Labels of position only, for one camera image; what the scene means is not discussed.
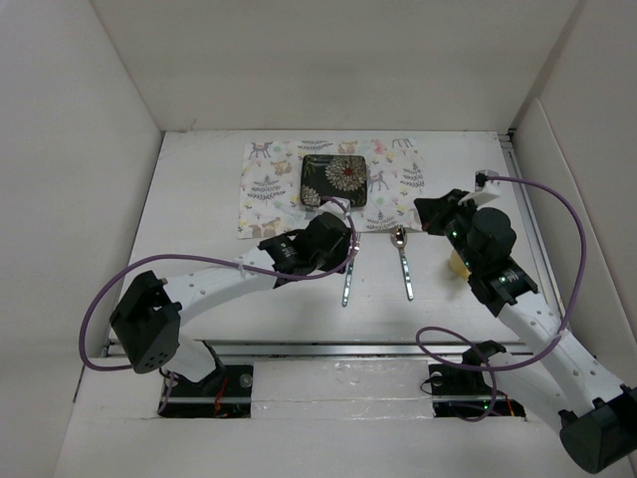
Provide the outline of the silver fork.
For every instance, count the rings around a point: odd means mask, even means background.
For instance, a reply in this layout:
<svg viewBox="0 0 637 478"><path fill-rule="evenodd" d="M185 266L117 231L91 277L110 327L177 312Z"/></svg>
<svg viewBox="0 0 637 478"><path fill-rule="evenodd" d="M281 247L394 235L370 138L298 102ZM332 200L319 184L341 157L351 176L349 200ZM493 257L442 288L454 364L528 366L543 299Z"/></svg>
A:
<svg viewBox="0 0 637 478"><path fill-rule="evenodd" d="M354 261L355 261L355 256L357 255L360 248L360 237L361 237L361 234L357 233L355 243L351 252L351 258L345 270L344 284L343 284L343 290L342 290L342 296L341 296L341 306L343 308L346 308L349 304L353 270L354 270Z"/></svg>

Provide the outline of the silver spoon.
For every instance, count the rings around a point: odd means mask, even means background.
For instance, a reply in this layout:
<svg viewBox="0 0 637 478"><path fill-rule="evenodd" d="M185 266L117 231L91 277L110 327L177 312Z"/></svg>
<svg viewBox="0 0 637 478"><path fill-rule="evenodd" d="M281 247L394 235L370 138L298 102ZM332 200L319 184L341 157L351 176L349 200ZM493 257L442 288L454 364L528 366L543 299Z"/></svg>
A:
<svg viewBox="0 0 637 478"><path fill-rule="evenodd" d="M398 257L402 270L402 277L405 287L405 293L409 302L414 300L413 285L409 270L409 264L406 256L407 236L402 226L396 226L391 232L391 243L398 252Z"/></svg>

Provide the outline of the black floral square plate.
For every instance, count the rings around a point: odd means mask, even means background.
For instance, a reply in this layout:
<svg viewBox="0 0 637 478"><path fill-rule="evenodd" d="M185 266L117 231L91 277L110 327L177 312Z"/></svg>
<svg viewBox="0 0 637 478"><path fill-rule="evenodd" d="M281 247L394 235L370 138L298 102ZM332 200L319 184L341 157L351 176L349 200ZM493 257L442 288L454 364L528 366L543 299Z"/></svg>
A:
<svg viewBox="0 0 637 478"><path fill-rule="evenodd" d="M363 156L306 154L302 159L301 204L319 207L323 197L346 199L351 208L367 203L367 164Z"/></svg>

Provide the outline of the floral animal print cloth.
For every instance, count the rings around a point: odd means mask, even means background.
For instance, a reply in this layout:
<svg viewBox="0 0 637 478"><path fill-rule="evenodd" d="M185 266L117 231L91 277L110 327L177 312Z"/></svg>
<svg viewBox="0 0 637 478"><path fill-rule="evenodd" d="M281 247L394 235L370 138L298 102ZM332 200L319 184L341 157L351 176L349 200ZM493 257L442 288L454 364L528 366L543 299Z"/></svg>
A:
<svg viewBox="0 0 637 478"><path fill-rule="evenodd" d="M402 225L418 230L413 204L425 192L422 148L409 137L302 139L250 142L244 148L238 237L266 238L304 228L319 207L301 204L301 168L306 154L361 155L367 164L367 203L351 208L359 232Z"/></svg>

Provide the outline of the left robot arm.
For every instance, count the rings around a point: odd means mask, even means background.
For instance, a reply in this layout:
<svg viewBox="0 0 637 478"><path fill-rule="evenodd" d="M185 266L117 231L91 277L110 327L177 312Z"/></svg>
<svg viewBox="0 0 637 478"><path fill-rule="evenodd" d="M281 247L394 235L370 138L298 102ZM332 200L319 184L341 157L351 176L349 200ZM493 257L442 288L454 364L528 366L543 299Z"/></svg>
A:
<svg viewBox="0 0 637 478"><path fill-rule="evenodd" d="M215 265L167 279L143 272L115 307L111 328L135 373L173 373L198 393L211 394L221 385L222 365L181 328L245 295L274 290L315 271L340 271L350 241L351 229L326 212L304 229L261 241L230 267Z"/></svg>

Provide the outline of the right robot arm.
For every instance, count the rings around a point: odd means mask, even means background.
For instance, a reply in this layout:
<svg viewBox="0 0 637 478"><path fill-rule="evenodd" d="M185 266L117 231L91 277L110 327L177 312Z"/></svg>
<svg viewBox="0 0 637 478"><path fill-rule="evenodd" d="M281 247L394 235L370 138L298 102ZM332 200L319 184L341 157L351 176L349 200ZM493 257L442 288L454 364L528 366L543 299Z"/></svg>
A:
<svg viewBox="0 0 637 478"><path fill-rule="evenodd" d="M511 253L509 216L453 189L414 201L422 229L444 236L469 271L477 300L532 351L547 376L493 341L469 347L458 363L463 386L510 394L548 424L583 471L596 474L636 449L636 390L607 370L566 328Z"/></svg>

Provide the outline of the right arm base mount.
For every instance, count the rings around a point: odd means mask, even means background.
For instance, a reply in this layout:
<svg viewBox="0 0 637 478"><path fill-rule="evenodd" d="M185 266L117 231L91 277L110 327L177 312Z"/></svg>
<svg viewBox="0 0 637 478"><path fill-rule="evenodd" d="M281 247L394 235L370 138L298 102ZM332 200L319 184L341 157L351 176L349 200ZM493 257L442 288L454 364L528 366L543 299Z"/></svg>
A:
<svg viewBox="0 0 637 478"><path fill-rule="evenodd" d="M436 418L455 417L475 421L484 413L488 417L527 416L524 407L507 395L499 392L493 408L489 409L492 389L476 371L432 363L429 376L421 383L421 391L433 398Z"/></svg>

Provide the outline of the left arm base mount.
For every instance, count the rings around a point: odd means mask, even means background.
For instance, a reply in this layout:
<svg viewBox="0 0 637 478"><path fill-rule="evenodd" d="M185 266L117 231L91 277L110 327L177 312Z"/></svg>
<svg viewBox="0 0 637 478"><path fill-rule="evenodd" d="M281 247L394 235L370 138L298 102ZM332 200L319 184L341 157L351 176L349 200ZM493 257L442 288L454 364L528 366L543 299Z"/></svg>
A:
<svg viewBox="0 0 637 478"><path fill-rule="evenodd" d="M190 382L176 372L161 371L164 378L158 415L164 418L250 418L254 368L251 364L225 365L213 372L212 382Z"/></svg>

